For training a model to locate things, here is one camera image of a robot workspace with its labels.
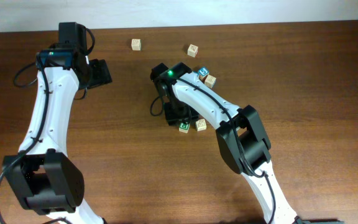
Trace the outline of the wooden block green letter R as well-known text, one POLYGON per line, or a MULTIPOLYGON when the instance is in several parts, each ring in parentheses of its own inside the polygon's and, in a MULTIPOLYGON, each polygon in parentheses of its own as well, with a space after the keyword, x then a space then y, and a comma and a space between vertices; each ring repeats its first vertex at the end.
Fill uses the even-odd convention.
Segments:
POLYGON ((190 129, 190 124, 189 123, 180 123, 178 129, 182 133, 188 133, 189 129, 190 129))

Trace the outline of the wooden block blue side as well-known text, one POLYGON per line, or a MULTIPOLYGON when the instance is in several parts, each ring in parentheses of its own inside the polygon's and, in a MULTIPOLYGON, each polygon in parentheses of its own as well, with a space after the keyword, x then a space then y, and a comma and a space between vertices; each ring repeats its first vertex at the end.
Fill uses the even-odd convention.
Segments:
POLYGON ((216 77, 212 75, 207 75, 206 78, 204 79, 204 84, 208 88, 213 88, 213 86, 216 84, 216 77))

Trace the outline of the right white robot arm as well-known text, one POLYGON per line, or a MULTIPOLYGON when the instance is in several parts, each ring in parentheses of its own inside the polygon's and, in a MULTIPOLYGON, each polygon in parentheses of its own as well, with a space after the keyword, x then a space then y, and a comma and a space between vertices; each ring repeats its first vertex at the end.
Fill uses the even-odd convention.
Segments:
POLYGON ((278 184, 270 139, 255 108, 226 101, 182 62, 172 68, 160 63, 150 79, 158 97, 168 99, 162 104, 168 124, 184 126, 203 117, 214 128, 222 159, 248 182, 266 223, 301 223, 278 184))

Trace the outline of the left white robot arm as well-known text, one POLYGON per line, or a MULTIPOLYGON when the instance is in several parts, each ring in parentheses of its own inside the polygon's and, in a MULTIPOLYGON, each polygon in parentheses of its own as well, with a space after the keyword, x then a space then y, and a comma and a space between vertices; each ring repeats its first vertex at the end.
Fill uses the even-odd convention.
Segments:
POLYGON ((63 223, 105 223, 86 202, 81 171, 67 155, 67 130, 76 92, 111 83, 105 60, 73 50, 36 55, 38 90, 27 134, 2 172, 25 210, 63 223))

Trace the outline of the plain wooden block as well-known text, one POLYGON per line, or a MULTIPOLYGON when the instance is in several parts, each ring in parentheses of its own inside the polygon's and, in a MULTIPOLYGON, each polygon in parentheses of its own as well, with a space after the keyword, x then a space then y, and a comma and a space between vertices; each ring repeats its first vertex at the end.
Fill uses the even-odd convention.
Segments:
POLYGON ((196 126, 196 130, 197 130, 197 131, 204 131, 204 130, 206 130, 206 128, 207 128, 206 120, 205 120, 205 119, 199 119, 199 120, 197 120, 197 122, 195 123, 195 126, 196 126))

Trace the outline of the wooden block blue number 5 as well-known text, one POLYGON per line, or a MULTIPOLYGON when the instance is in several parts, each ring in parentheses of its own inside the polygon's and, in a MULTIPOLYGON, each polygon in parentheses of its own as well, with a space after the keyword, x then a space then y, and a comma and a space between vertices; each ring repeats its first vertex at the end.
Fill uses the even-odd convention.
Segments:
POLYGON ((209 75, 209 70, 206 67, 202 67, 198 70, 198 78, 203 82, 209 75))

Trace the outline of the far wooden block green side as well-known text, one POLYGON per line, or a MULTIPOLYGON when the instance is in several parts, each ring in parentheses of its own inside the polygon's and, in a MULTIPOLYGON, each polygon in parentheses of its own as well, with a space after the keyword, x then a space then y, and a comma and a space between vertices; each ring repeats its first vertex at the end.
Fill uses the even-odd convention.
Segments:
POLYGON ((131 48, 133 51, 141 51, 142 43, 140 39, 132 39, 131 48))

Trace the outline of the wooden block red side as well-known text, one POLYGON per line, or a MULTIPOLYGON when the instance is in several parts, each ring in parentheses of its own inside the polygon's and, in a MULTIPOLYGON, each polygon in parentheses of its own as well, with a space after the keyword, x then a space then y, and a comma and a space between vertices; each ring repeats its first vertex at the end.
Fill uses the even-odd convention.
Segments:
POLYGON ((191 57, 196 57, 197 53, 198 53, 198 46, 190 44, 187 50, 187 55, 191 57))

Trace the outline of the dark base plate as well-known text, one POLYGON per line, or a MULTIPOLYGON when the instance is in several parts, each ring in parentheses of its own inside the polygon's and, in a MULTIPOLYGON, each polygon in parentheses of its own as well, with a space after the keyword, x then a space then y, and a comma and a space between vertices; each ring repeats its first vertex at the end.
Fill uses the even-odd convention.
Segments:
POLYGON ((310 221, 310 220, 296 220, 294 224, 345 224, 344 221, 310 221))

